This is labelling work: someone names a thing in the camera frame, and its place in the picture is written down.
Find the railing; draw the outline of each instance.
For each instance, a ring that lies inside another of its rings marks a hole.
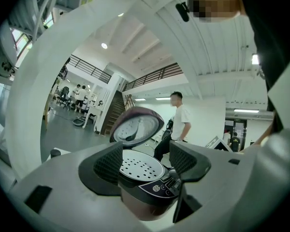
[[[133,100],[131,98],[132,95],[126,95],[126,104],[125,104],[125,109],[128,110],[129,108],[134,107]]]
[[[146,76],[140,77],[139,79],[134,80],[133,82],[127,83],[124,91],[127,91],[129,89],[147,84],[147,83],[151,83],[163,78],[167,78],[170,76],[174,76],[174,75],[179,75],[182,74],[183,71],[181,70],[181,68],[179,67],[179,65],[177,63],[168,65],[166,67],[163,67],[157,71],[154,71],[150,74],[147,74]]]
[[[107,73],[105,73],[104,71],[101,71],[100,69],[94,67],[93,65],[87,63],[86,61],[83,61],[82,59],[71,55],[70,56],[71,60],[69,62],[69,64],[71,64],[72,66],[86,72],[89,75],[92,75],[96,78],[98,78],[99,80],[103,81],[104,83],[108,83],[111,79],[111,76]]]

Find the desk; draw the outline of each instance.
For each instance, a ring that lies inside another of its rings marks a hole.
[[[102,111],[94,106],[90,106],[89,107],[89,110],[88,110],[88,113],[86,115],[86,120],[85,120],[85,123],[83,125],[83,129],[85,128],[87,122],[88,122],[88,119],[89,119],[89,116],[92,114],[92,115],[95,115],[96,116],[96,120],[95,120],[95,128],[97,130],[97,124],[100,120],[100,116],[101,116],[101,113]]]

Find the rice cooker lid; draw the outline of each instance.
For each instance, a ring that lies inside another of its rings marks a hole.
[[[163,119],[155,111],[144,107],[132,107],[113,125],[110,141],[121,141],[124,147],[137,146],[154,136],[163,125]]]

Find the short black hair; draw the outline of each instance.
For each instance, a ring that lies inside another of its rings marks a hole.
[[[181,99],[183,98],[182,93],[181,92],[178,92],[178,91],[173,92],[170,96],[172,96],[172,95],[177,95]]]

